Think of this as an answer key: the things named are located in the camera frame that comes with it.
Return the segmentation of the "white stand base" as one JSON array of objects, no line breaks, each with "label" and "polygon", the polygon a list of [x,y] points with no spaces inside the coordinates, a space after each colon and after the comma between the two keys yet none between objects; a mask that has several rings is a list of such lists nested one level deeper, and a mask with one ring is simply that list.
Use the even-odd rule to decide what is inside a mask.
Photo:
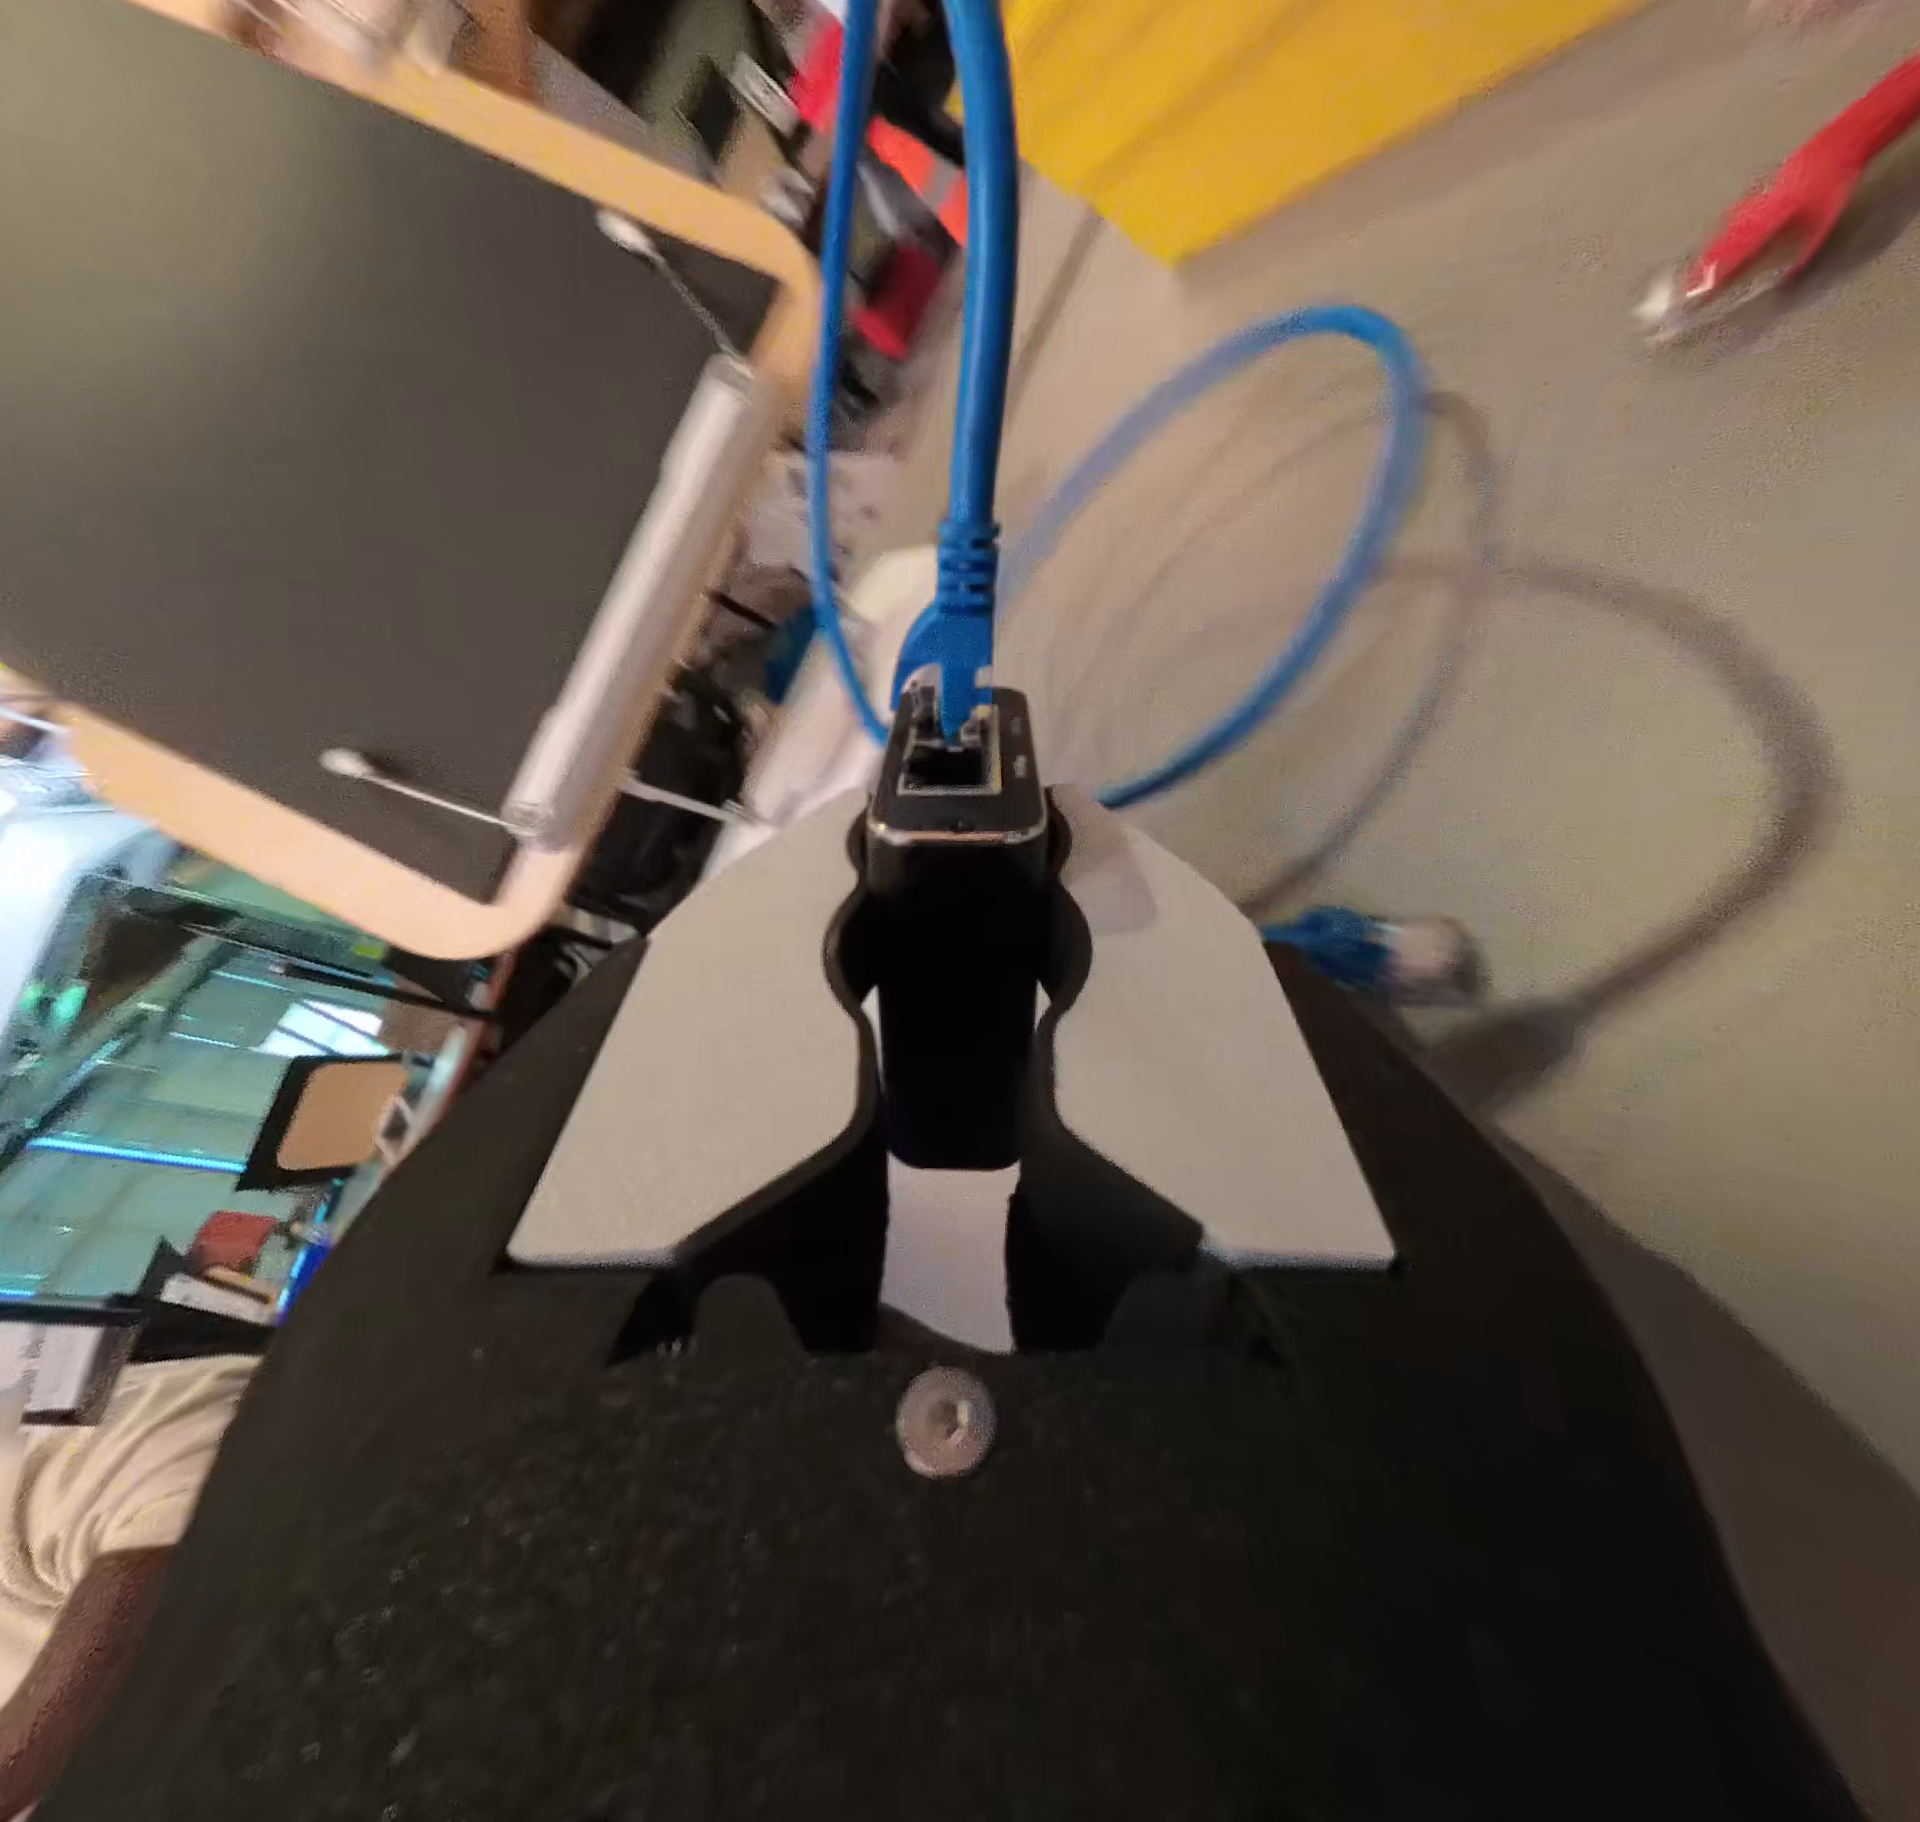
[{"label": "white stand base", "polygon": [[[889,699],[907,624],[931,600],[931,548],[894,549],[841,596],[841,633],[873,706]],[[741,791],[763,827],[787,827],[849,790],[872,791],[883,742],[857,714],[828,644],[812,641]]]}]

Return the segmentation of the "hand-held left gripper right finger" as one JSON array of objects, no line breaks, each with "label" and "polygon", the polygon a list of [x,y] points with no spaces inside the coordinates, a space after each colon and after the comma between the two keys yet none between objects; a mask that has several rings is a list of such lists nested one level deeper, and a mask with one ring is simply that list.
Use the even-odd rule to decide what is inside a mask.
[{"label": "hand-held left gripper right finger", "polygon": [[1018,1352],[1095,1349],[1174,1281],[1391,1273],[1279,974],[1194,869],[1060,786],[1004,1273]]}]

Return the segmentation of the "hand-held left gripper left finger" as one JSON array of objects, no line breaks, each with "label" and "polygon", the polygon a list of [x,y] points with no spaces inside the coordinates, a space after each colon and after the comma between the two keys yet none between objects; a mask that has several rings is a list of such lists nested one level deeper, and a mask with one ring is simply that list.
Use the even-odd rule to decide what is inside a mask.
[{"label": "hand-held left gripper left finger", "polygon": [[865,803],[828,803],[648,939],[508,1241],[526,1273],[636,1273],[668,1306],[763,1281],[798,1345],[877,1341],[879,1053],[841,944]]}]

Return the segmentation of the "yellow plastic bin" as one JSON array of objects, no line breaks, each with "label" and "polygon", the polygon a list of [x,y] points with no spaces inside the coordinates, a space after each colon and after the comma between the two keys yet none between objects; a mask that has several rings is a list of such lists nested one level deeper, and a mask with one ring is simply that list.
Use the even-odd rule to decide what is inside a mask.
[{"label": "yellow plastic bin", "polygon": [[1020,156],[1162,267],[1652,0],[1002,0]]}]

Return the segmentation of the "black ethernet adapter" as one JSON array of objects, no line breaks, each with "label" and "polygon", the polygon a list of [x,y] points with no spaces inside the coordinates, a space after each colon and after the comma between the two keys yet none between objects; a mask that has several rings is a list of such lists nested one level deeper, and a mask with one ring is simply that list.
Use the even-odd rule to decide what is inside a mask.
[{"label": "black ethernet adapter", "polygon": [[905,1167],[984,1174],[1018,1164],[1049,846],[1027,699],[992,688],[945,731],[931,677],[913,677],[860,861],[877,912],[887,1142]]}]

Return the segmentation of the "black board with wooden frame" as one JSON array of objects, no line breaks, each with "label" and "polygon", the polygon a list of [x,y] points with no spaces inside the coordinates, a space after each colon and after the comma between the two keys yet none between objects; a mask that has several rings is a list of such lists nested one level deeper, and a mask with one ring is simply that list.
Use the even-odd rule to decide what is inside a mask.
[{"label": "black board with wooden frame", "polygon": [[816,264],[449,73],[3,9],[6,668],[108,808],[407,950],[510,950],[702,626]]}]

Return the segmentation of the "person's left forearm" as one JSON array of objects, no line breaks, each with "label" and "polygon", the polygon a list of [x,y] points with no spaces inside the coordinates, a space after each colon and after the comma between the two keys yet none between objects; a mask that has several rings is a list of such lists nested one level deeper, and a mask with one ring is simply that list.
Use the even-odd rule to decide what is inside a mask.
[{"label": "person's left forearm", "polygon": [[6,1389],[3,1818],[28,1818],[120,1693],[255,1355],[124,1369],[87,1426]]}]

